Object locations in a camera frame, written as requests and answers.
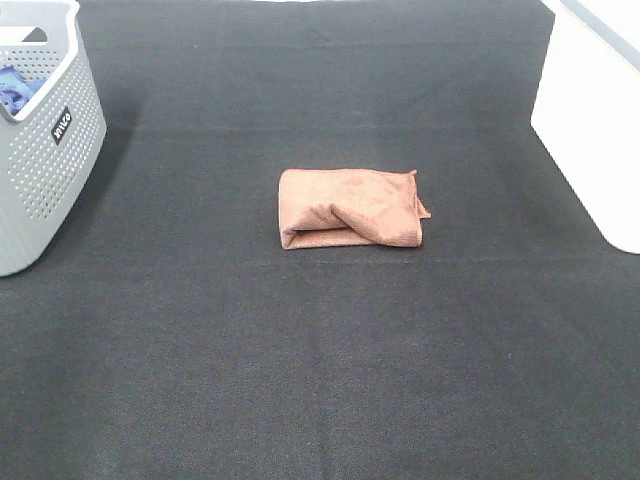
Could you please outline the brown microfiber towel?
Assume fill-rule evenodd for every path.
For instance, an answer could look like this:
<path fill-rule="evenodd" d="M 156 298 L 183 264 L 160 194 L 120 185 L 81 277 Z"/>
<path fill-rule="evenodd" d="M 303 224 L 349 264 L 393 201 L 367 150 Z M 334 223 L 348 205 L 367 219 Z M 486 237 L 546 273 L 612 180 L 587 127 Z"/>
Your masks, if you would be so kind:
<path fill-rule="evenodd" d="M 278 184 L 278 225 L 285 250 L 383 245 L 416 248 L 431 217 L 416 172 L 288 169 Z"/>

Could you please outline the black table cover cloth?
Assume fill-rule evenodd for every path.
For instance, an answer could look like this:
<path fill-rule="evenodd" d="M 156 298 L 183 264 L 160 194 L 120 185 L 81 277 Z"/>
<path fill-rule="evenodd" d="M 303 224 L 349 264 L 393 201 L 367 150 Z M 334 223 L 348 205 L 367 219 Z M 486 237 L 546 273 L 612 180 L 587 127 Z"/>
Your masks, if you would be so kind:
<path fill-rule="evenodd" d="M 537 1 L 85 1 L 107 121 L 1 283 L 5 479 L 635 479 L 639 260 L 530 125 Z M 288 169 L 414 170 L 416 248 L 285 250 Z"/>

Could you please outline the grey perforated laundry basket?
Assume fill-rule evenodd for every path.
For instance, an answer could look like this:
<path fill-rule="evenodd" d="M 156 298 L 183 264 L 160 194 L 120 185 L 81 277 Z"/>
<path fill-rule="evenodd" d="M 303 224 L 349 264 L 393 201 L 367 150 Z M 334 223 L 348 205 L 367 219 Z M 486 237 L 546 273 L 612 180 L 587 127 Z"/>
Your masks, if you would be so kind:
<path fill-rule="evenodd" d="M 1 274 L 42 255 L 81 193 L 107 127 L 76 1 L 4 1 L 1 64 L 43 84 L 1 109 Z"/>

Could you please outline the white plastic basket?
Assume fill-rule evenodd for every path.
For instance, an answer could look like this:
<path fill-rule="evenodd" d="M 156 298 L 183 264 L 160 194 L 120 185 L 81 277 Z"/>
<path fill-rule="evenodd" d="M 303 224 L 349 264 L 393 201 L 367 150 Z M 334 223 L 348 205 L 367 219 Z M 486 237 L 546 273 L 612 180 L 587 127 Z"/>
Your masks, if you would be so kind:
<path fill-rule="evenodd" d="M 639 251 L 639 4 L 548 1 L 531 125 L 613 247 Z"/>

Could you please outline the blue cloth in basket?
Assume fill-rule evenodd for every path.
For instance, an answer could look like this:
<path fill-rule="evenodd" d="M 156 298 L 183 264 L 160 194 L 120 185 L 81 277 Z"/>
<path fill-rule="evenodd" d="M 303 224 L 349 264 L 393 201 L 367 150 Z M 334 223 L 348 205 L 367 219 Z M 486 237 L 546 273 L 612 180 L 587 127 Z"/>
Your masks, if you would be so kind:
<path fill-rule="evenodd" d="M 26 80 L 13 66 L 1 69 L 1 103 L 17 115 L 44 84 L 44 79 Z"/>

